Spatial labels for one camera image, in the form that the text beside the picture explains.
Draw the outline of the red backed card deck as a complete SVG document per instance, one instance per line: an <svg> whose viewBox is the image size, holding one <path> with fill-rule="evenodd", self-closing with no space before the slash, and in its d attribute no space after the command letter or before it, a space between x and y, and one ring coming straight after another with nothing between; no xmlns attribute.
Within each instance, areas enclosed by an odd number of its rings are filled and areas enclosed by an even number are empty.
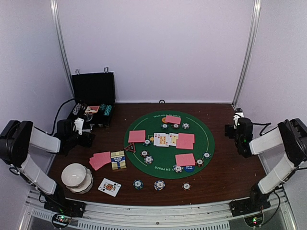
<svg viewBox="0 0 307 230"><path fill-rule="evenodd" d="M89 159L89 163L91 167L97 171L104 165L111 163L111 152L95 153L93 157Z"/></svg>

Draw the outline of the green chips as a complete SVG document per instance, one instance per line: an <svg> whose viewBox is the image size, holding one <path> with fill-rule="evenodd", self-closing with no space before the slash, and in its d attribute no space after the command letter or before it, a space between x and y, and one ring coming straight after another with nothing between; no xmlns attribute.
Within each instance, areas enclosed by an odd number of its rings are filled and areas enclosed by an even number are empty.
<svg viewBox="0 0 307 230"><path fill-rule="evenodd" d="M143 145L144 146L149 146L151 144L151 141L149 139L146 139L144 142L143 142Z"/></svg>
<svg viewBox="0 0 307 230"><path fill-rule="evenodd" d="M205 152L205 153L203 153L203 157L204 157L205 159L210 159L212 156L211 156L210 153Z"/></svg>
<svg viewBox="0 0 307 230"><path fill-rule="evenodd" d="M168 129L169 125L168 124L162 124L161 129Z"/></svg>

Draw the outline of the blue white chips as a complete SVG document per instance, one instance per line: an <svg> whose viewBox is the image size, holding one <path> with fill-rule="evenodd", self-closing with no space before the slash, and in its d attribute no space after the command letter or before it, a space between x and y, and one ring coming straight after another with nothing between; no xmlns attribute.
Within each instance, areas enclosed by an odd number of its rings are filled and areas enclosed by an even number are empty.
<svg viewBox="0 0 307 230"><path fill-rule="evenodd" d="M154 161L154 158L153 158L152 156L146 156L146 157L144 158L144 162L145 162L146 164L152 164L153 161Z"/></svg>
<svg viewBox="0 0 307 230"><path fill-rule="evenodd" d="M190 124L187 123L187 122L185 122L185 123L182 124L182 128L185 129L185 130L187 130L187 129L190 128Z"/></svg>
<svg viewBox="0 0 307 230"><path fill-rule="evenodd" d="M179 165L174 165L173 171L176 172L176 173L181 173L183 171L183 168Z"/></svg>

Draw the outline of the triangular all-in button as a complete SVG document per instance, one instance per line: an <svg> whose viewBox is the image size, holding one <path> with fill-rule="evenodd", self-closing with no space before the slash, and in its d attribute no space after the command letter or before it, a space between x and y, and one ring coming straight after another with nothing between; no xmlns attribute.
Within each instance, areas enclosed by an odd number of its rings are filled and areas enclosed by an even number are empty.
<svg viewBox="0 0 307 230"><path fill-rule="evenodd" d="M135 147L135 143L130 143L128 146L126 146L124 148L125 151L128 151L128 152L132 152L132 153L135 153L136 152L136 147Z"/></svg>

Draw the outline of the blue small blind button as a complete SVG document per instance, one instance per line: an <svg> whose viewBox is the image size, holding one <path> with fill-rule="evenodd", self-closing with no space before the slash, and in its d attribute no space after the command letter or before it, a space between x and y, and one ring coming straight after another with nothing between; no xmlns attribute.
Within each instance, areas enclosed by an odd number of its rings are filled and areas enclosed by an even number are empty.
<svg viewBox="0 0 307 230"><path fill-rule="evenodd" d="M191 173L195 170L195 166L184 166L184 170L188 173Z"/></svg>

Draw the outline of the red card being dealt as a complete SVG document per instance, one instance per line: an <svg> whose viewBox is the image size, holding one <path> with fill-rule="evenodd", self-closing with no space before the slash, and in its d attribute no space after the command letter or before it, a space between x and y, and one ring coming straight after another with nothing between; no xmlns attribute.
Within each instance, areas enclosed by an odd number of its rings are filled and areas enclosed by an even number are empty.
<svg viewBox="0 0 307 230"><path fill-rule="evenodd" d="M146 140L145 130L132 130L129 131L128 143L141 143Z"/></svg>

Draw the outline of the orange black poker chip stack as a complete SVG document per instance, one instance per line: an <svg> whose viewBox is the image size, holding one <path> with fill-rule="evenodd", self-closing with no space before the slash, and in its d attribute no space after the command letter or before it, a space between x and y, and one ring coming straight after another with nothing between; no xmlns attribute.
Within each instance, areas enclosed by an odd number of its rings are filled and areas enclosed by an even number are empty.
<svg viewBox="0 0 307 230"><path fill-rule="evenodd" d="M185 190L185 191L188 191L191 189L191 184L186 182L186 183L183 183L182 184L182 189Z"/></svg>

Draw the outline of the green poker chip stack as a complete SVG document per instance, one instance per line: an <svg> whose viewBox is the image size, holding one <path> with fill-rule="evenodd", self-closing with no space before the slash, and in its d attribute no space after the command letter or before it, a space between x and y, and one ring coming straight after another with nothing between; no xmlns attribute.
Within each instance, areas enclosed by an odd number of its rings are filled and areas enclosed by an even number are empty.
<svg viewBox="0 0 307 230"><path fill-rule="evenodd" d="M135 180L133 182L133 186L134 186L135 189L140 190L140 189L143 189L144 184L141 180Z"/></svg>

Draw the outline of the blue white poker chip stack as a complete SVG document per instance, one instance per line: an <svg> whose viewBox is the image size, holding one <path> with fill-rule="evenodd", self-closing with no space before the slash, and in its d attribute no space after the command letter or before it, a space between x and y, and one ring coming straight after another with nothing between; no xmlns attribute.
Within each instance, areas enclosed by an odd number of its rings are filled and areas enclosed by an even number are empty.
<svg viewBox="0 0 307 230"><path fill-rule="evenodd" d="M165 188L165 182L163 180L157 180L153 185L154 189L157 191L161 191Z"/></svg>

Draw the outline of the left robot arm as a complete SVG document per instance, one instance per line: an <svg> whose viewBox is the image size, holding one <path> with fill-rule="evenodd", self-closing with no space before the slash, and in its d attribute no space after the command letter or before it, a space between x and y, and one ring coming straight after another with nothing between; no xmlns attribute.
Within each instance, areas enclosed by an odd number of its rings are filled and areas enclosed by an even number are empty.
<svg viewBox="0 0 307 230"><path fill-rule="evenodd" d="M0 134L0 158L15 174L33 183L59 213L69 209L63 188L34 162L29 147L55 155L68 155L75 146L91 147L95 135L71 120L60 120L54 135L38 129L31 121L10 120Z"/></svg>

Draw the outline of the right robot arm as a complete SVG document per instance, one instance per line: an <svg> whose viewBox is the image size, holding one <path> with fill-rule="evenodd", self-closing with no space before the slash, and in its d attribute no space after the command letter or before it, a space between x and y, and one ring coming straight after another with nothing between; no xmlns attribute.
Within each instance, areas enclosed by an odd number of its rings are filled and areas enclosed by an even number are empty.
<svg viewBox="0 0 307 230"><path fill-rule="evenodd" d="M269 208L271 193L286 183L307 160L307 126L301 119L286 119L258 138L253 137L254 125L246 117L235 118L232 125L225 125L224 134L234 140L238 154L244 158L270 153L280 153L281 158L265 177L252 186L248 198L230 202L233 216Z"/></svg>

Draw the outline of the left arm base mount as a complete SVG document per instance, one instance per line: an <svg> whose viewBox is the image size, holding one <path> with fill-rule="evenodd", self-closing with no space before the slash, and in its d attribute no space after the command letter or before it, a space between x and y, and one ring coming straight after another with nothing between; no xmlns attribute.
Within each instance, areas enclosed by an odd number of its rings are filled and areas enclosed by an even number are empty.
<svg viewBox="0 0 307 230"><path fill-rule="evenodd" d="M64 214L70 217L82 218L85 212L86 204L80 201L68 200L66 206L62 207L54 202L47 201L44 203L44 209Z"/></svg>

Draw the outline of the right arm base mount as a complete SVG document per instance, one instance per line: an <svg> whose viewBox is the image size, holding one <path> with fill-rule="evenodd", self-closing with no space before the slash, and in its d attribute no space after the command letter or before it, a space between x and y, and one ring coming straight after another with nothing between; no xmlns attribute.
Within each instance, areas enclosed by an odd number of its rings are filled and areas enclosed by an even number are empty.
<svg viewBox="0 0 307 230"><path fill-rule="evenodd" d="M260 204L252 204L250 198L245 198L242 200L232 200L229 203L230 211L233 217L247 215L254 212L259 212L263 209L267 209L271 207L269 201L265 201Z"/></svg>

